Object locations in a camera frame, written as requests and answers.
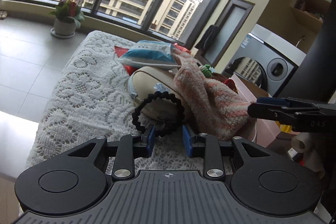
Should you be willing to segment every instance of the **wooden floor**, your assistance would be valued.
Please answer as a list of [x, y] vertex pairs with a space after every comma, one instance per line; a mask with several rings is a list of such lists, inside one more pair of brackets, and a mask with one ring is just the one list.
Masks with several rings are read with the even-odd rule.
[[10, 224], [19, 215], [14, 183], [0, 178], [0, 224]]

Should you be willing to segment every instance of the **black beaded bracelet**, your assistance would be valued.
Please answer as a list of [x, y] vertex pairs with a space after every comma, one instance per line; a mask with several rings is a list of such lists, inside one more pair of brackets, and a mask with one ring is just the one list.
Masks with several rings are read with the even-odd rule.
[[140, 112], [145, 107], [145, 105], [158, 98], [171, 100], [173, 103], [175, 103], [177, 106], [177, 114], [176, 114], [176, 122], [165, 122], [165, 127], [163, 128], [163, 130], [156, 130], [155, 135], [160, 137], [170, 135], [174, 131], [176, 131], [179, 126], [182, 125], [184, 119], [184, 106], [181, 104], [181, 100], [176, 98], [175, 94], [168, 93], [168, 91], [165, 92], [157, 91], [154, 94], [148, 94], [148, 97], [144, 99], [142, 103], [132, 113], [133, 117], [132, 124], [135, 125], [136, 129], [140, 131], [141, 134], [145, 133], [146, 128], [142, 126], [141, 123], [139, 122]]

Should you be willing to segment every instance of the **pink box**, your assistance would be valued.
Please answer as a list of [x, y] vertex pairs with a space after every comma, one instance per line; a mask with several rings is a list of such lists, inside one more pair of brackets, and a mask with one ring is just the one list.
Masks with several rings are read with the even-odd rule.
[[[231, 79], [235, 82], [239, 96], [248, 102], [256, 102], [259, 97], [271, 97], [266, 91], [247, 80], [233, 75]], [[282, 132], [274, 121], [257, 119], [256, 143], [276, 153], [286, 153], [291, 146], [291, 139], [298, 132]]]

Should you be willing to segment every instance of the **washing machine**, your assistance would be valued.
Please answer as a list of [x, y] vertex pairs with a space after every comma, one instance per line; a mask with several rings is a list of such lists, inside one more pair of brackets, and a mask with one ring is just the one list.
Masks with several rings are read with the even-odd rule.
[[294, 45], [256, 25], [224, 72], [238, 74], [277, 97], [304, 57], [305, 54]]

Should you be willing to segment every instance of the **white lace tablecloth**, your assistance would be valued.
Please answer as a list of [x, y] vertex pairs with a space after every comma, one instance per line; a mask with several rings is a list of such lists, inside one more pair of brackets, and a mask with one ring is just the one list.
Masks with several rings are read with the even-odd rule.
[[[100, 32], [91, 32], [62, 72], [44, 110], [27, 167], [49, 159], [97, 136], [108, 141], [135, 132], [134, 110], [127, 92], [128, 74], [116, 61], [114, 45], [129, 48], [133, 42]], [[144, 124], [151, 121], [142, 117]], [[107, 169], [112, 170], [113, 160]], [[181, 132], [156, 138], [149, 159], [136, 159], [135, 171], [202, 170], [203, 160], [185, 156]]]

